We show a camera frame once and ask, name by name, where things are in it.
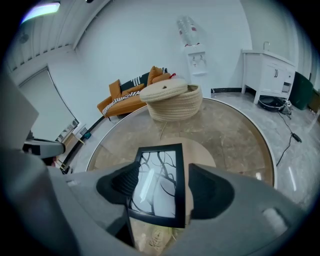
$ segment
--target power cord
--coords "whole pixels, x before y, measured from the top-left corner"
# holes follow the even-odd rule
[[[283,116],[280,114],[280,112],[278,112],[279,116],[283,119],[285,125],[289,128],[290,130],[290,139],[289,139],[289,145],[286,147],[286,149],[283,151],[279,161],[277,162],[276,166],[279,165],[282,157],[284,156],[285,152],[287,151],[287,149],[291,146],[291,138],[293,137],[297,142],[302,143],[302,140],[300,139],[300,137],[298,135],[296,135],[295,133],[292,132],[292,130],[290,129],[290,126],[287,124],[286,120],[283,118]]]

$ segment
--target green bin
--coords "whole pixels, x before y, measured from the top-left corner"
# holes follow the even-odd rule
[[[300,110],[305,110],[312,99],[313,84],[302,74],[295,72],[289,101]]]

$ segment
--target white ceiling panel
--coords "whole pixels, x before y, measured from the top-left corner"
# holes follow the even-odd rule
[[[41,3],[52,3],[44,0]],[[74,49],[86,27],[109,0],[59,0],[56,13],[35,17],[21,24],[7,50],[5,65],[10,73],[38,56],[67,45]]]

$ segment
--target black pillow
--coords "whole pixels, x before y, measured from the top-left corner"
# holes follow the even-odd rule
[[[125,82],[124,84],[120,85],[121,92],[128,90],[132,87],[138,86],[140,84],[144,84],[144,86],[147,86],[148,76],[149,76],[149,72],[143,75],[140,75],[132,79],[131,81]]]

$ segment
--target orange sofa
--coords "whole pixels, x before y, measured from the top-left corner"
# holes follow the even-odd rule
[[[163,70],[161,68],[153,66],[148,75],[147,86],[150,86],[162,80],[170,79],[170,76],[171,75],[169,73],[163,73]],[[105,109],[105,107],[108,106],[114,99],[123,97],[127,94],[130,94],[131,92],[141,91],[144,87],[145,85],[141,83],[137,86],[121,91],[120,81],[117,80],[109,85],[110,96],[100,102],[97,105],[97,108],[103,114],[103,110]],[[112,116],[131,113],[133,111],[136,111],[137,109],[144,107],[145,105],[146,103],[140,100],[139,95],[131,96],[127,99],[117,102],[112,107],[110,107],[104,114],[104,117],[109,118]]]

